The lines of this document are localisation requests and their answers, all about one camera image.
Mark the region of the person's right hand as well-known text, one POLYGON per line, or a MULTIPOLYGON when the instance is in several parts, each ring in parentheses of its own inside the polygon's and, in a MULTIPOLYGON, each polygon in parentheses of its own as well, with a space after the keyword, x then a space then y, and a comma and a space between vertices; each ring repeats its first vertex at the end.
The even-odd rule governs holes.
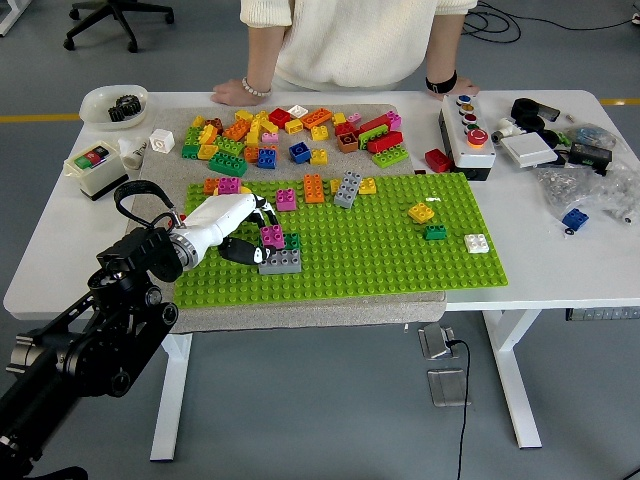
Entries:
POLYGON ((268 95, 255 95, 246 90, 241 80, 229 80, 223 84, 216 85, 210 97, 211 101, 227 106, 256 106, 265 102, 268 95))

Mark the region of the person's left hand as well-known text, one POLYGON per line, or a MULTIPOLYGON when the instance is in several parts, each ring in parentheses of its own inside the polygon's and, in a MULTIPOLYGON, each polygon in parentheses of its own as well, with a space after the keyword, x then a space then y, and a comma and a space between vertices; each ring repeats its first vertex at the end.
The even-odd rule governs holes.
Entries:
POLYGON ((468 95, 475 96, 479 93, 480 87, 475 84, 471 79, 458 76, 455 85, 449 89, 448 91, 436 92, 433 90, 428 90, 429 94, 434 98, 442 100, 445 95, 451 96, 459 96, 459 95, 468 95))

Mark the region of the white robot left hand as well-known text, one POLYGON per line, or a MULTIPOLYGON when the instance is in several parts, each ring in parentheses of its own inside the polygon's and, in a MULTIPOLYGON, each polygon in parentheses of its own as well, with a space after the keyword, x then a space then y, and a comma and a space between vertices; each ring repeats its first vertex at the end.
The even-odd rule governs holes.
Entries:
POLYGON ((276 248, 273 246, 256 246, 231 236, 245 220, 264 227, 264 213, 273 226, 279 224, 271 204, 253 193, 206 199, 171 233, 183 268, 194 269, 204 259, 209 247, 216 247, 226 260, 245 265, 259 265, 274 255, 276 248))

